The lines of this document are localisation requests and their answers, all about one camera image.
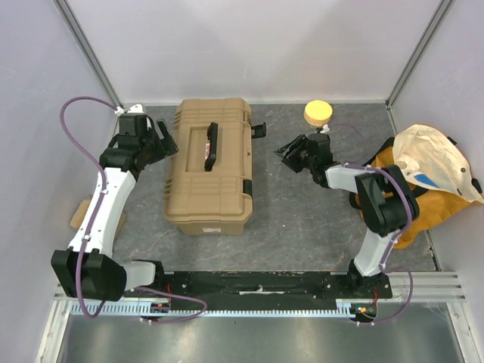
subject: yellow bag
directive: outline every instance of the yellow bag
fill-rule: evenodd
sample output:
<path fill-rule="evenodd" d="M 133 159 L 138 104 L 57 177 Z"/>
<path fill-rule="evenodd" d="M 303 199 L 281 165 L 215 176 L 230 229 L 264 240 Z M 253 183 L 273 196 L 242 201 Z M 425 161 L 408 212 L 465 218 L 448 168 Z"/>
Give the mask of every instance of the yellow bag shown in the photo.
<path fill-rule="evenodd" d="M 386 140 L 382 148 L 377 152 L 377 154 L 367 163 L 365 163 L 365 165 L 371 164 L 372 166 L 384 167 L 394 164 L 394 142 L 395 138 L 389 138 L 388 140 Z M 473 193 L 473 195 L 475 196 L 475 200 L 473 202 L 469 202 L 460 195 L 453 194 L 450 191 L 432 190 L 429 188 L 422 188 L 420 185 L 408 183 L 414 193 L 414 196 L 420 208 L 420 216 L 413 221 L 410 229 L 399 238 L 399 242 L 395 245 L 395 248 L 406 248 L 414 241 L 418 232 L 425 231 L 427 229 L 435 227 L 436 225 L 439 225 L 447 218 L 453 216 L 455 213 L 459 212 L 466 206 L 469 206 L 470 204 L 482 204 L 482 197 L 480 199 L 478 198 L 480 197 L 479 194 L 482 193 L 479 182 L 476 179 L 472 178 L 471 183 L 472 188 L 475 188 L 475 191 Z M 359 200 L 357 196 L 355 196 L 354 194 L 350 195 L 349 202 L 353 207 L 359 209 Z"/>

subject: tan plastic toolbox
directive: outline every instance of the tan plastic toolbox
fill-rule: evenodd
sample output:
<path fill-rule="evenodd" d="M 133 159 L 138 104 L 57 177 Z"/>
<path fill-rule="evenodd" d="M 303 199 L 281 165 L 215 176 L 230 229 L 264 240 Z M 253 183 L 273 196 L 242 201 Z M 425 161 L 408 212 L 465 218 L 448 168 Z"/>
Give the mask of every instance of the tan plastic toolbox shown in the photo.
<path fill-rule="evenodd" d="M 243 234 L 253 208 L 250 120 L 241 98 L 178 106 L 163 213 L 184 233 Z"/>

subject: round sponge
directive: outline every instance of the round sponge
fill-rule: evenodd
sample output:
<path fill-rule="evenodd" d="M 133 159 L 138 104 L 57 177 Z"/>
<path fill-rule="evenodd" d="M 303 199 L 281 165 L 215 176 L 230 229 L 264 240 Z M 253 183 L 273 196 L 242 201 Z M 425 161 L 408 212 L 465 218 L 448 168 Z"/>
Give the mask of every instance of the round sponge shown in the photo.
<path fill-rule="evenodd" d="M 331 105 L 320 100 L 309 102 L 304 109 L 304 119 L 314 127 L 321 127 L 328 123 L 331 115 L 333 115 Z"/>

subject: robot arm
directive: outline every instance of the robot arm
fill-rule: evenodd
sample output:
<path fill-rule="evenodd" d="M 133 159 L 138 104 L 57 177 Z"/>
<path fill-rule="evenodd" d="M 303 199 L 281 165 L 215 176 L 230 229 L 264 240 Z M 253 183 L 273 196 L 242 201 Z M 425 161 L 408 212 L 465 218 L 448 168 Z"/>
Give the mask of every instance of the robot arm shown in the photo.
<path fill-rule="evenodd" d="M 363 219 L 368 229 L 358 255 L 351 261 L 349 276 L 355 287 L 371 284 L 382 272 L 393 246 L 393 236 L 407 223 L 407 215 L 396 189 L 383 175 L 373 171 L 346 168 L 333 161 L 330 138 L 322 132 L 298 136 L 276 151 L 294 172 L 309 169 L 313 181 L 323 188 L 342 189 L 359 195 Z M 419 215 L 417 201 L 400 168 L 383 169 L 397 182 L 410 206 L 412 219 Z"/>
<path fill-rule="evenodd" d="M 117 301 L 124 291 L 154 282 L 159 271 L 153 262 L 134 261 L 119 265 L 111 259 L 114 233 L 141 171 L 147 164 L 177 151 L 165 124 L 153 122 L 140 104 L 119 116 L 119 133 L 99 159 L 107 179 L 106 188 L 102 189 L 101 174 L 98 173 L 92 202 L 81 227 L 68 249 L 54 251 L 51 258 L 52 267 L 66 295 L 76 297 L 76 260 L 85 238 L 88 239 L 82 260 L 82 293 L 85 298 Z M 103 203 L 95 211 L 101 194 L 104 195 Z M 91 234 L 86 236 L 88 221 L 94 214 Z"/>

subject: white wall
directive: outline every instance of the white wall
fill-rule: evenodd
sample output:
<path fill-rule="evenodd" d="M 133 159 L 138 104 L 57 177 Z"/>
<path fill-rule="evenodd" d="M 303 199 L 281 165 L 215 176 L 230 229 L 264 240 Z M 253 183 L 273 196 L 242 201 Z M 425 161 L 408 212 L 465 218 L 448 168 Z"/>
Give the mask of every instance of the white wall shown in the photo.
<path fill-rule="evenodd" d="M 383 100 L 438 0 L 70 0 L 123 102 Z"/>
<path fill-rule="evenodd" d="M 397 99 L 398 130 L 435 126 L 458 142 L 484 187 L 484 2 L 458 0 Z M 443 268 L 455 270 L 484 338 L 484 206 L 470 207 L 431 231 Z"/>
<path fill-rule="evenodd" d="M 106 98 L 50 0 L 4 2 L 0 11 L 0 361 L 34 361 L 57 279 L 54 249 L 94 187 L 96 170 L 64 136 L 59 109 L 77 95 Z M 101 152 L 114 118 L 84 103 L 70 128 Z"/>

